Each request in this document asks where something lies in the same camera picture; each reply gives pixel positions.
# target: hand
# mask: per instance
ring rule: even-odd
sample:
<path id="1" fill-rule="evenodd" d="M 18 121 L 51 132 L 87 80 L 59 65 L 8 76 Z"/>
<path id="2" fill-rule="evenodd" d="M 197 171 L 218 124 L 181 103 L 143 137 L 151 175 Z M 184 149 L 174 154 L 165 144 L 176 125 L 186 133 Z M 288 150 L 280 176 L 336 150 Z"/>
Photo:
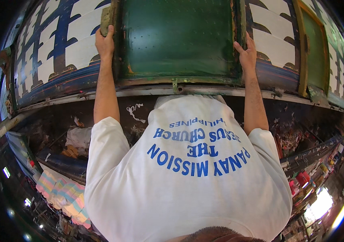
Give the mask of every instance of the hand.
<path id="1" fill-rule="evenodd" d="M 101 34 L 101 28 L 95 33 L 95 46 L 97 47 L 101 62 L 111 62 L 114 53 L 114 26 L 109 25 L 106 37 Z"/>
<path id="2" fill-rule="evenodd" d="M 235 41 L 234 48 L 239 52 L 239 61 L 242 65 L 243 75 L 256 75 L 255 63 L 257 62 L 257 50 L 255 49 L 254 40 L 250 38 L 247 32 L 246 44 L 247 50 L 244 50 L 242 46 Z"/>

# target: t-shirt sleeve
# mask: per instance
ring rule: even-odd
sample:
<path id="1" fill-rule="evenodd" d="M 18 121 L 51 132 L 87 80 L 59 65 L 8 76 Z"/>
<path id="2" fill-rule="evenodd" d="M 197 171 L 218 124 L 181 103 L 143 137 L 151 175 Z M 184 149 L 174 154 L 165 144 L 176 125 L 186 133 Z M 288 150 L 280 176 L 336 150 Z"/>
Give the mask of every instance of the t-shirt sleeve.
<path id="1" fill-rule="evenodd" d="M 280 158 L 278 157 L 274 137 L 271 132 L 255 128 L 250 132 L 249 139 L 261 161 L 268 162 L 276 171 L 280 169 L 279 171 L 281 171 L 282 175 L 283 170 L 280 164 Z"/>
<path id="2" fill-rule="evenodd" d="M 100 180 L 121 162 L 128 151 L 129 144 L 117 120 L 107 117 L 96 123 L 91 130 L 86 183 Z"/>
<path id="3" fill-rule="evenodd" d="M 289 217 L 292 211 L 292 193 L 285 172 L 283 171 L 278 157 L 274 137 L 270 131 L 255 128 L 249 134 L 250 142 L 258 153 L 263 167 L 271 176 L 278 189 L 281 191 L 282 199 L 286 202 Z"/>

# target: yellow frame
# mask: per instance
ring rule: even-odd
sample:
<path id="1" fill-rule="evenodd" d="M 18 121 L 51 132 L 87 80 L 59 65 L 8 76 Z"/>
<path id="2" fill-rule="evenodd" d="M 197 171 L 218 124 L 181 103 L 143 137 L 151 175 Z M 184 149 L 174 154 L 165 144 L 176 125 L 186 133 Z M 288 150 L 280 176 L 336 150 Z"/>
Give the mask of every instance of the yellow frame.
<path id="1" fill-rule="evenodd" d="M 308 80 L 308 64 L 307 64 L 307 55 L 308 50 L 306 50 L 306 43 L 308 38 L 305 32 L 304 26 L 304 17 L 302 16 L 302 10 L 312 17 L 312 19 L 320 26 L 321 31 L 323 32 L 323 43 L 324 43 L 324 93 L 328 95 L 329 91 L 329 51 L 328 51 L 328 39 L 326 37 L 326 31 L 324 24 L 320 19 L 315 15 L 314 12 L 310 10 L 308 6 L 305 5 L 301 0 L 293 0 L 295 15 L 297 17 L 298 29 L 300 33 L 300 85 L 298 88 L 298 94 L 303 97 L 307 97 L 306 87 Z"/>

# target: fluorescent light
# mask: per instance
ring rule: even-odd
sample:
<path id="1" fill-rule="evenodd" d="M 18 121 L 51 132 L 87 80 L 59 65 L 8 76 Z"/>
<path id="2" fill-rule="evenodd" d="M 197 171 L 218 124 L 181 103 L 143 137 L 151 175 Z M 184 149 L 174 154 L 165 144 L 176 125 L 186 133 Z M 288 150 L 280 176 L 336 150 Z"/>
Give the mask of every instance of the fluorescent light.
<path id="1" fill-rule="evenodd" d="M 26 241 L 31 241 L 31 239 L 32 239 L 32 237 L 29 234 L 24 234 L 23 237 Z"/>
<path id="2" fill-rule="evenodd" d="M 30 200 L 29 200 L 29 198 L 26 198 L 24 202 L 25 202 L 25 205 L 26 205 L 26 206 L 30 206 Z"/>
<path id="3" fill-rule="evenodd" d="M 11 208 L 8 208 L 7 213 L 8 213 L 8 216 L 10 216 L 11 218 L 15 215 L 15 212 Z"/>
<path id="4" fill-rule="evenodd" d="M 304 216 L 311 222 L 318 220 L 332 207 L 332 204 L 328 191 L 322 188 L 317 195 L 317 200 L 305 211 Z"/>
<path id="5" fill-rule="evenodd" d="M 9 172 L 7 167 L 4 167 L 3 172 L 4 172 L 5 176 L 6 176 L 6 178 L 10 177 L 10 172 Z"/>
<path id="6" fill-rule="evenodd" d="M 337 228 L 343 221 L 343 218 L 344 218 L 344 206 L 342 207 L 339 215 L 336 217 L 334 223 L 332 224 L 332 228 Z"/>

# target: white t-shirt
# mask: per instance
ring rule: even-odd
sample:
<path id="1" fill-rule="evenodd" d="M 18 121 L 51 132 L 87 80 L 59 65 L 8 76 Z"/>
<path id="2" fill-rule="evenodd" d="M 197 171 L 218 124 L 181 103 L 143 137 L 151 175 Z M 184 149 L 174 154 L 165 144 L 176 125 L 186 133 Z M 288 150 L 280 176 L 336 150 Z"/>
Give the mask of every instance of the white t-shirt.
<path id="1" fill-rule="evenodd" d="M 160 242 L 207 226 L 273 240 L 288 222 L 292 197 L 274 138 L 247 137 L 218 100 L 186 96 L 152 110 L 129 149 L 121 125 L 94 125 L 85 204 L 111 242 Z"/>

